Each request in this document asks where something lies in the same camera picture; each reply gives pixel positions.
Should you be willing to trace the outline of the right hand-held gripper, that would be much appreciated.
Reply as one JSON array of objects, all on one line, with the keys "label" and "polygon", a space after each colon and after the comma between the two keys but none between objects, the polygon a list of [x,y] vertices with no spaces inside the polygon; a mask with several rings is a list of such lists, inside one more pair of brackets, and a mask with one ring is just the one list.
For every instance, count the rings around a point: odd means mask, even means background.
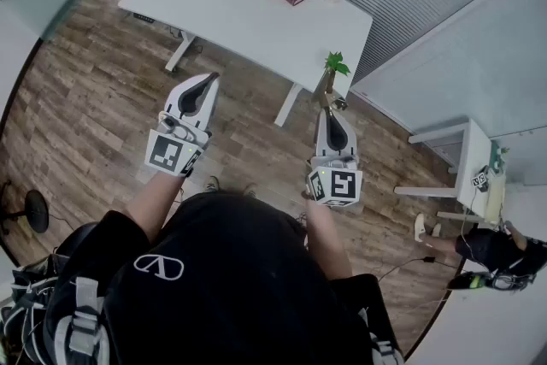
[{"label": "right hand-held gripper", "polygon": [[362,171],[358,157],[353,156],[355,149],[356,133],[351,124],[329,107],[321,109],[315,136],[317,156],[310,159],[306,178],[309,195],[317,204],[347,207],[359,202]]}]

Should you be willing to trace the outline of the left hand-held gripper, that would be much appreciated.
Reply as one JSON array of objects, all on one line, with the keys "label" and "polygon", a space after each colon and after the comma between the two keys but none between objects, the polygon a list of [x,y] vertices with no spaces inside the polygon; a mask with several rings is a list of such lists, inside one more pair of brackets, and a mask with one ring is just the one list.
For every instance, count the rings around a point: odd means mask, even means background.
[{"label": "left hand-held gripper", "polygon": [[[215,110],[219,86],[220,75],[213,72],[192,76],[171,90],[157,128],[150,130],[146,165],[172,176],[191,174],[212,137],[203,130]],[[191,124],[181,120],[185,118]]]}]

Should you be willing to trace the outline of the person's left forearm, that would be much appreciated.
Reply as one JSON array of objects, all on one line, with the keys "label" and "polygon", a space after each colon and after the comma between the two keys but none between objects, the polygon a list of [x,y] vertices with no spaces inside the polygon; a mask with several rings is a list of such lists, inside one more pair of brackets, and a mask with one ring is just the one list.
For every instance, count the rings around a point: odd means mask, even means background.
[{"label": "person's left forearm", "polygon": [[122,210],[125,216],[140,227],[151,243],[162,230],[184,182],[184,177],[158,172]]}]

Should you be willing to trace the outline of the person's right forearm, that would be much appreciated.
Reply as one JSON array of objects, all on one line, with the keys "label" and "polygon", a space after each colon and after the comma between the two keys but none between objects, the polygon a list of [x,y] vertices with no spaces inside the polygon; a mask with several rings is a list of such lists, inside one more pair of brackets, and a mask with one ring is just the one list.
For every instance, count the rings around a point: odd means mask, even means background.
[{"label": "person's right forearm", "polygon": [[338,236],[331,210],[313,200],[306,200],[306,229],[309,254],[329,280],[353,275],[343,241]]}]

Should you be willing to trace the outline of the white desk leg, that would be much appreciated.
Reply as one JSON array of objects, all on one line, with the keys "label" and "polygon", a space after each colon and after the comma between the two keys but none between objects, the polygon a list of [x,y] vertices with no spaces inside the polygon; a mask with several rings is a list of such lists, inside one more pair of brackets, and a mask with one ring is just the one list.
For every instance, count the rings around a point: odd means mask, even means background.
[{"label": "white desk leg", "polygon": [[282,127],[285,124],[288,114],[290,114],[291,109],[298,97],[299,92],[302,90],[302,87],[294,83],[286,95],[285,101],[283,102],[279,113],[274,121],[274,124],[278,127]]},{"label": "white desk leg", "polygon": [[190,45],[196,38],[196,35],[191,32],[182,32],[181,35],[182,42],[180,43],[176,51],[172,54],[165,66],[165,69],[167,69],[167,71],[169,72],[174,72],[176,70],[176,66],[179,63],[180,59],[183,57],[183,55],[186,53],[186,51],[189,49]]}]

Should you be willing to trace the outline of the small green plant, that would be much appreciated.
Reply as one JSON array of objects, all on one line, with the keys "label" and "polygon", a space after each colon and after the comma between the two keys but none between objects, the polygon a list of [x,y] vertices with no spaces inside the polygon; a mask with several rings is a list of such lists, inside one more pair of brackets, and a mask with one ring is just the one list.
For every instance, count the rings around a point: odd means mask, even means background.
[{"label": "small green plant", "polygon": [[330,52],[325,59],[325,70],[328,73],[341,73],[347,76],[350,73],[350,69],[343,63],[343,55],[341,52]]}]

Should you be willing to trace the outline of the white side table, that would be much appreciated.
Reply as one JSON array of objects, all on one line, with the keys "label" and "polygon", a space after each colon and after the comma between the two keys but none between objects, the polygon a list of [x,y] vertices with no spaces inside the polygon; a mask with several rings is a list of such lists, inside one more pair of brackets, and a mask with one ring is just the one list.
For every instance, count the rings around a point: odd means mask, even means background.
[{"label": "white side table", "polygon": [[478,124],[469,119],[461,124],[411,136],[409,142],[411,144],[425,143],[457,134],[462,135],[462,149],[456,167],[456,183],[454,186],[445,188],[397,186],[394,188],[394,192],[397,195],[404,196],[455,199],[464,208],[464,211],[460,214],[439,211],[437,217],[488,224],[485,221],[488,192],[475,190],[471,183],[471,179],[477,172],[489,164],[491,157],[491,140]]}]

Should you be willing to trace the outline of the black white patterned block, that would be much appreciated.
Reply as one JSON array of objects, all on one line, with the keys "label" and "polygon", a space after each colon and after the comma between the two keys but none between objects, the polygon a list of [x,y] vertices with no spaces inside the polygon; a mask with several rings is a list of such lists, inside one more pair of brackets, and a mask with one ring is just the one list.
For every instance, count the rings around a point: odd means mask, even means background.
[{"label": "black white patterned block", "polygon": [[488,192],[489,189],[489,166],[485,165],[482,167],[477,174],[471,179],[472,186],[475,190],[480,192]]}]

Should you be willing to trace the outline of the green white toy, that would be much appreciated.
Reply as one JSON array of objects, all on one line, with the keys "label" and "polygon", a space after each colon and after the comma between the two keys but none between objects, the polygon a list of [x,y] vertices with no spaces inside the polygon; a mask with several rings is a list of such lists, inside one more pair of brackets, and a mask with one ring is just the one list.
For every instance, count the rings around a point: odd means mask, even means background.
[{"label": "green white toy", "polygon": [[505,167],[505,156],[509,153],[510,148],[503,147],[498,141],[491,141],[491,159],[490,166],[497,172],[502,172]]}]

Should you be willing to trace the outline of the cream plastic bottle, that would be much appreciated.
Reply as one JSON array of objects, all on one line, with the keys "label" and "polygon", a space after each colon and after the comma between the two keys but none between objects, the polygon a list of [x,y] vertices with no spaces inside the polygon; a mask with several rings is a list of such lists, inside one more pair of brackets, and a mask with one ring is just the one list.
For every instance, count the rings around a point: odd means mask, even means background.
[{"label": "cream plastic bottle", "polygon": [[493,226],[500,222],[505,196],[506,175],[497,174],[489,181],[488,200],[485,208],[485,221]]}]

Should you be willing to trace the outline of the person's black shirt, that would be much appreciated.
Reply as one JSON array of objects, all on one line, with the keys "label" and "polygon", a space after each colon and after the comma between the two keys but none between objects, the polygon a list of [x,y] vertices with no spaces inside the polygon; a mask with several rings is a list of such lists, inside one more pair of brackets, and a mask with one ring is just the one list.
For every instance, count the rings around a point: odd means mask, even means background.
[{"label": "person's black shirt", "polygon": [[108,212],[56,282],[44,335],[98,282],[110,365],[402,365],[377,279],[329,280],[289,215],[252,197],[187,199],[151,243]]}]

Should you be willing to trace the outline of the black round stool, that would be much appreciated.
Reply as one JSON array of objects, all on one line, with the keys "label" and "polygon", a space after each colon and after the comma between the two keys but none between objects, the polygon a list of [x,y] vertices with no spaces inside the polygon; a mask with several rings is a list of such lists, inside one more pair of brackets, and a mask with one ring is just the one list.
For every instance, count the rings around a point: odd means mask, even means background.
[{"label": "black round stool", "polygon": [[11,185],[8,180],[0,186],[0,232],[4,235],[9,234],[5,223],[7,221],[16,221],[25,216],[30,228],[36,233],[45,233],[49,227],[50,215],[47,202],[38,190],[30,190],[25,195],[24,208],[17,212],[9,213],[4,205],[3,199],[7,188]]}]

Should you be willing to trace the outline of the black green sneaker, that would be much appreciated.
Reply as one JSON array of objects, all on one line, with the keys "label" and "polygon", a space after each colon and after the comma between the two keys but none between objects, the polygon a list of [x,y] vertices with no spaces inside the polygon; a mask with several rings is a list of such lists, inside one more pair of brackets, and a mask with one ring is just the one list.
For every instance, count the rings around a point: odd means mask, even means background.
[{"label": "black green sneaker", "polygon": [[478,272],[465,272],[451,279],[446,286],[450,291],[474,290],[485,286],[489,279],[488,274]]}]

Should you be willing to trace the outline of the black backpack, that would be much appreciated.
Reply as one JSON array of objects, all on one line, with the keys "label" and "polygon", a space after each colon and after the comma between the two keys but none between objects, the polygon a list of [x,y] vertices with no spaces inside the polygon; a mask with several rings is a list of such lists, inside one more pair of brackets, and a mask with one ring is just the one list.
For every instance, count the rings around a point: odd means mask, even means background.
[{"label": "black backpack", "polygon": [[74,309],[56,324],[52,340],[44,335],[56,282],[95,225],[77,228],[49,256],[13,271],[9,303],[0,308],[0,365],[109,365],[104,298],[96,280],[70,283]]}]

